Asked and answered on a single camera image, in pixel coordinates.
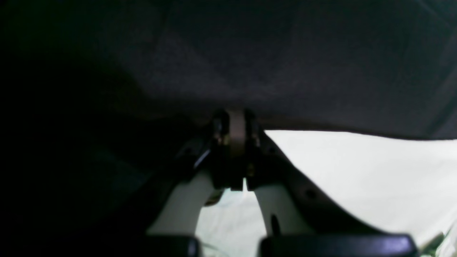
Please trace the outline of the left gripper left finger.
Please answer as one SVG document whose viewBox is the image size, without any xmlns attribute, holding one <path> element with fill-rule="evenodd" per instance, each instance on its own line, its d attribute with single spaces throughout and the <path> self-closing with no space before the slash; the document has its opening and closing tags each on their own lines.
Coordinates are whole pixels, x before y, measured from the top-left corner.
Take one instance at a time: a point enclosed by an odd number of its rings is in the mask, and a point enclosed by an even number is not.
<svg viewBox="0 0 457 257">
<path fill-rule="evenodd" d="M 195 237 L 201 208 L 230 186 L 230 113 L 218 111 L 186 141 L 162 179 L 145 185 L 145 252 L 151 257 L 201 257 Z"/>
</svg>

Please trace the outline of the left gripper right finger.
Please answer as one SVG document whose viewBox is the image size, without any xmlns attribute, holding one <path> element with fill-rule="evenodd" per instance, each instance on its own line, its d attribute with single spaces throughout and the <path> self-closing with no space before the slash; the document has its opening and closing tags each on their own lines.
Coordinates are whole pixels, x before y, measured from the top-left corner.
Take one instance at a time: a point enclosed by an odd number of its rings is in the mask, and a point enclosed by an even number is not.
<svg viewBox="0 0 457 257">
<path fill-rule="evenodd" d="M 416 257 L 407 234 L 346 211 L 301 172 L 248 110 L 228 113 L 229 187 L 255 193 L 267 237 L 261 257 Z"/>
</svg>

